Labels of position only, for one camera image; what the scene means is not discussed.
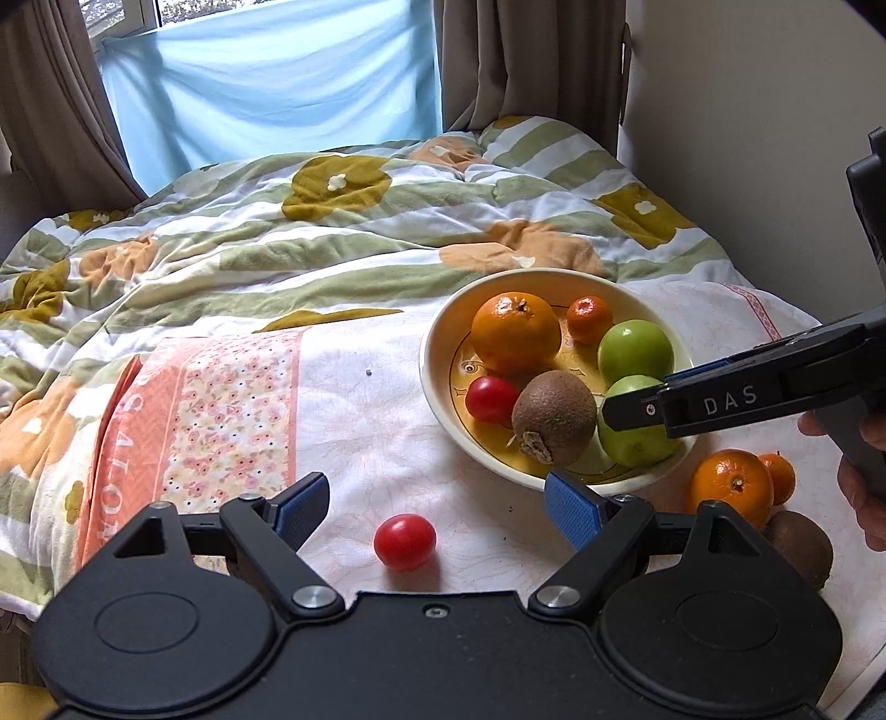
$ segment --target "tangerine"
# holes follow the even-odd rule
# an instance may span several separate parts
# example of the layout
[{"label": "tangerine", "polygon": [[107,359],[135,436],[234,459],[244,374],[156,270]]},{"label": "tangerine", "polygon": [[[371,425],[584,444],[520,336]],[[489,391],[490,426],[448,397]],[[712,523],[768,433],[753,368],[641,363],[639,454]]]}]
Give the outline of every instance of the tangerine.
[{"label": "tangerine", "polygon": [[763,527],[773,508],[773,481],[763,461],[746,450],[718,450],[702,460],[689,483],[686,511],[704,500],[729,503],[755,528]]},{"label": "tangerine", "polygon": [[487,370],[501,375],[550,365],[563,337],[553,308],[538,295],[502,293],[487,300],[470,324],[470,341]]},{"label": "tangerine", "polygon": [[596,295],[578,298],[566,310],[569,335],[582,345],[599,345],[614,322],[612,308]]},{"label": "tangerine", "polygon": [[784,505],[790,500],[797,487],[797,474],[794,466],[777,452],[761,455],[760,459],[769,476],[773,479],[773,505]]}]

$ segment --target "cherry tomato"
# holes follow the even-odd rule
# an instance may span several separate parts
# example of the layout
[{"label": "cherry tomato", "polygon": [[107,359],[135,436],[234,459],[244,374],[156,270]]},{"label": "cherry tomato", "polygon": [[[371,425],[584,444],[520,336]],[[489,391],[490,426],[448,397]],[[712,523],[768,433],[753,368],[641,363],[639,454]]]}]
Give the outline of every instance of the cherry tomato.
[{"label": "cherry tomato", "polygon": [[468,386],[464,406],[470,416],[480,422],[496,422],[510,426],[510,413],[514,410],[514,403],[519,396],[520,391],[506,380],[484,375]]},{"label": "cherry tomato", "polygon": [[386,567],[406,573],[421,567],[432,556],[437,533],[421,515],[394,515],[378,526],[372,546]]}]

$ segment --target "human hand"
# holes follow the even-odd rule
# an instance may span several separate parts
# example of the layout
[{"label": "human hand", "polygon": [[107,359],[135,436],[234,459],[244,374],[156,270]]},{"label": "human hand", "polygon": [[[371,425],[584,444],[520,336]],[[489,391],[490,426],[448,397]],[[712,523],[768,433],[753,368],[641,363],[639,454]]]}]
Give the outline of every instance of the human hand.
[{"label": "human hand", "polygon": [[[811,412],[800,417],[797,427],[804,435],[827,434]],[[886,415],[871,415],[862,420],[859,431],[868,445],[886,451]],[[877,552],[886,550],[886,505],[868,495],[864,479],[846,458],[840,460],[836,481],[855,511],[859,527],[865,531],[867,546]]]}]

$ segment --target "blue gripper pad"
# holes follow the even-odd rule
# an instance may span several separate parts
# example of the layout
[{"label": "blue gripper pad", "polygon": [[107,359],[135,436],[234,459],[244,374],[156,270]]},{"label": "blue gripper pad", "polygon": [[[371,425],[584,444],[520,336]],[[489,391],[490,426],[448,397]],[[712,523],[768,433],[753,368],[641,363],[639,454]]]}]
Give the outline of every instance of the blue gripper pad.
[{"label": "blue gripper pad", "polygon": [[325,519],[330,507],[330,483],[326,475],[312,473],[274,499],[280,501],[274,532],[295,552]]},{"label": "blue gripper pad", "polygon": [[600,511],[556,473],[545,479],[545,510],[563,536],[581,550],[602,529]]}]

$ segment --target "screw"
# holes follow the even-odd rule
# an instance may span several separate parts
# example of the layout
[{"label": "screw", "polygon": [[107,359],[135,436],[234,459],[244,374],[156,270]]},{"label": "screw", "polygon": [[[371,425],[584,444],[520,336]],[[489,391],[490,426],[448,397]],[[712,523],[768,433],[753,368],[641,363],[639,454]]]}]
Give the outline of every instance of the screw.
[{"label": "screw", "polygon": [[569,585],[548,585],[535,598],[545,607],[570,607],[581,600],[581,594]]},{"label": "screw", "polygon": [[292,602],[307,610],[317,610],[332,605],[337,597],[338,593],[326,585],[306,585],[293,592]]}]

